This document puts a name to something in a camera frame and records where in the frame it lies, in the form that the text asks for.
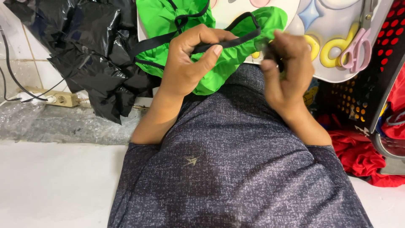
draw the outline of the electrical outlet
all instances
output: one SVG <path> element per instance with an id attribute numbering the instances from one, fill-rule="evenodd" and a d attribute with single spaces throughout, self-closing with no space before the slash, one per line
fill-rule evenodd
<path id="1" fill-rule="evenodd" d="M 36 87 L 31 87 L 31 86 L 24 86 L 24 88 L 30 92 L 33 93 L 44 93 L 47 90 L 46 89 L 39 89 Z M 70 93 L 70 92 L 59 92 L 59 91 L 49 91 L 44 94 L 44 96 L 55 96 L 56 97 L 56 102 L 55 103 L 47 103 L 49 105 L 57 105 L 57 106 L 63 106 L 63 107 L 76 107 L 79 105 L 79 98 L 77 97 L 77 94 Z"/>

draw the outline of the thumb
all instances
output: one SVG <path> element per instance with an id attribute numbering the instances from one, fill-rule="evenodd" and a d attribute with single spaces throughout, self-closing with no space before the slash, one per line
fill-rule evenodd
<path id="1" fill-rule="evenodd" d="M 218 57 L 222 52 L 221 45 L 213 45 L 211 46 L 202 56 L 201 58 L 193 64 L 193 68 L 198 72 L 198 74 L 206 75 L 210 70 L 213 69 L 215 64 L 217 63 Z"/>
<path id="2" fill-rule="evenodd" d="M 260 68 L 264 75 L 265 91 L 270 92 L 272 97 L 278 99 L 278 96 L 281 95 L 281 86 L 280 71 L 277 67 L 277 63 L 273 60 L 263 60 L 260 64 Z"/>

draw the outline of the black basket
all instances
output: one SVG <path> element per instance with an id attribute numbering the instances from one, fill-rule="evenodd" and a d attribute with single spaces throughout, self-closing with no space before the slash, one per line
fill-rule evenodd
<path id="1" fill-rule="evenodd" d="M 405 159 L 405 140 L 382 138 L 375 128 L 405 61 L 405 0 L 394 1 L 373 47 L 368 67 L 349 81 L 321 82 L 317 103 L 350 130 L 370 137 L 386 157 Z"/>

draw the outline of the forearm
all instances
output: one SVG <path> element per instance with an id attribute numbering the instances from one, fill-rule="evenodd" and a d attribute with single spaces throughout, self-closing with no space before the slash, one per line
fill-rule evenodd
<path id="1" fill-rule="evenodd" d="M 135 128 L 131 141 L 141 145 L 161 143 L 176 122 L 183 99 L 184 97 L 170 96 L 159 89 L 147 114 Z"/>
<path id="2" fill-rule="evenodd" d="M 294 113 L 281 117 L 305 145 L 332 145 L 328 132 L 313 118 L 304 104 L 297 107 Z"/>

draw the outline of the hand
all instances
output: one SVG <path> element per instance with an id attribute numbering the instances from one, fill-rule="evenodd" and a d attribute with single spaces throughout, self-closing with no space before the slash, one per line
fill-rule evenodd
<path id="1" fill-rule="evenodd" d="M 273 45 L 284 62 L 286 79 L 280 81 L 277 64 L 263 60 L 264 95 L 269 105 L 284 119 L 293 118 L 296 112 L 307 110 L 303 95 L 308 89 L 315 70 L 311 52 L 304 37 L 274 32 Z"/>
<path id="2" fill-rule="evenodd" d="M 191 93 L 198 82 L 215 66 L 222 52 L 222 46 L 214 45 L 199 61 L 193 63 L 190 56 L 194 47 L 201 42 L 213 44 L 236 38 L 237 36 L 229 31 L 208 28 L 200 24 L 172 39 L 159 90 L 179 97 Z"/>

